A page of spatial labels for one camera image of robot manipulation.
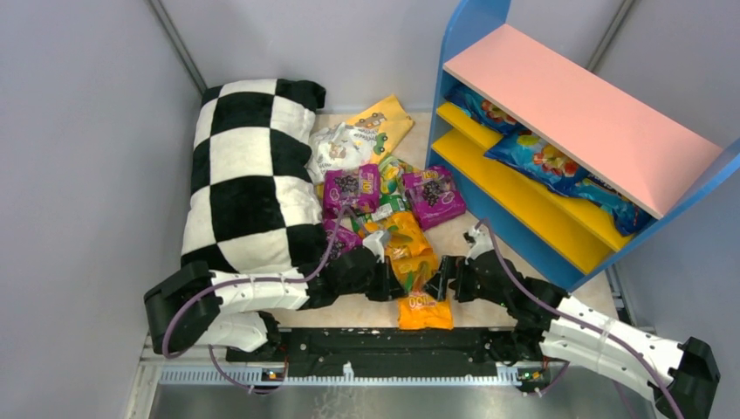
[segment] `purple snack bag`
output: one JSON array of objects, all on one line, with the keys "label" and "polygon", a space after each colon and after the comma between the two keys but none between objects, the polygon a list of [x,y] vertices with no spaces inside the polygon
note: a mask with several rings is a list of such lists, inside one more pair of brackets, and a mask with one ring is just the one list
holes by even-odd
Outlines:
[{"label": "purple snack bag", "polygon": [[404,193],[422,230],[461,216],[467,209],[452,174],[443,166],[406,173],[402,180]]},{"label": "purple snack bag", "polygon": [[333,219],[343,206],[356,214],[378,209],[380,174],[378,165],[364,164],[354,170],[329,170],[324,183],[324,218]]},{"label": "purple snack bag", "polygon": [[[324,220],[324,230],[326,230],[327,240],[332,239],[332,233],[334,232],[334,227],[336,225],[337,222],[334,220]],[[329,251],[328,260],[334,260],[346,251],[354,249],[360,245],[362,245],[362,239],[360,236],[356,235],[352,230],[346,229],[340,225],[337,230],[337,239],[334,240],[332,249]]]}]

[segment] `blue snack bag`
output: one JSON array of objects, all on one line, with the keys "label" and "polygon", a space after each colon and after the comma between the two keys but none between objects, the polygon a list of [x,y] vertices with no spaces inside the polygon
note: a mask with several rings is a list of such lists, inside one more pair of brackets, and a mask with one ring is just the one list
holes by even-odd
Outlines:
[{"label": "blue snack bag", "polygon": [[587,199],[611,214],[614,226],[622,236],[629,236],[642,230],[653,219],[644,209],[591,173],[575,184],[572,193],[573,196]]},{"label": "blue snack bag", "polygon": [[571,196],[573,185],[588,175],[577,162],[524,127],[503,137],[485,156],[562,196]]},{"label": "blue snack bag", "polygon": [[475,122],[502,135],[519,127],[517,120],[466,85],[449,89],[444,99],[462,109]]}]

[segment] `beige floor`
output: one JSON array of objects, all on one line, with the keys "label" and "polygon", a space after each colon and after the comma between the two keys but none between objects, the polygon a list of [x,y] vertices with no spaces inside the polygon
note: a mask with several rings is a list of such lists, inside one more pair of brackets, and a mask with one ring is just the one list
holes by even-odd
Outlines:
[{"label": "beige floor", "polygon": [[[337,124],[352,115],[324,114],[317,119],[316,129]],[[430,113],[412,113],[416,121],[414,128],[401,142],[394,155],[408,163],[421,168],[427,155]],[[477,219],[470,213],[438,225],[426,231],[427,239],[438,255],[464,255],[468,245],[463,239],[463,232]],[[519,255],[502,244],[504,256],[510,259],[524,275],[542,278]],[[601,273],[596,278],[579,288],[574,295],[594,309],[616,316],[612,293]],[[288,327],[395,327],[398,326],[398,307],[395,301],[375,303],[363,295],[346,295],[340,297],[332,306],[318,310],[293,312],[287,310],[273,311],[275,317]],[[488,301],[477,300],[460,304],[452,301],[452,313],[455,326],[513,326],[514,319],[506,311]]]}]

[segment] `pink shelf top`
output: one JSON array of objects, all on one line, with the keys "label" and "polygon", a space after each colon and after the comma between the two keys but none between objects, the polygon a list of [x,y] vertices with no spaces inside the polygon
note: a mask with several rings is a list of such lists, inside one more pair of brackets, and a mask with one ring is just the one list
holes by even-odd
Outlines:
[{"label": "pink shelf top", "polygon": [[656,218],[722,152],[507,24],[444,69]]}]

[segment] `white wall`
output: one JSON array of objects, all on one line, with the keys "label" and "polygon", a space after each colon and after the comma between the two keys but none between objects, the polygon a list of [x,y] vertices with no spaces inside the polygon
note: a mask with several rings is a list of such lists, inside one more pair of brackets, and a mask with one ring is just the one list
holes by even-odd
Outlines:
[{"label": "white wall", "polygon": [[[431,108],[442,35],[458,1],[163,3],[209,86],[313,79],[328,91],[328,110],[356,112],[390,93],[409,110]],[[585,65],[619,4],[512,0],[508,22]]]},{"label": "white wall", "polygon": [[0,2],[0,417],[121,417],[199,95],[141,0]]},{"label": "white wall", "polygon": [[[727,146],[740,137],[740,3],[642,0],[600,75]],[[723,377],[712,417],[737,417],[740,400],[740,174],[619,263],[642,321],[676,340],[712,345]]]}]

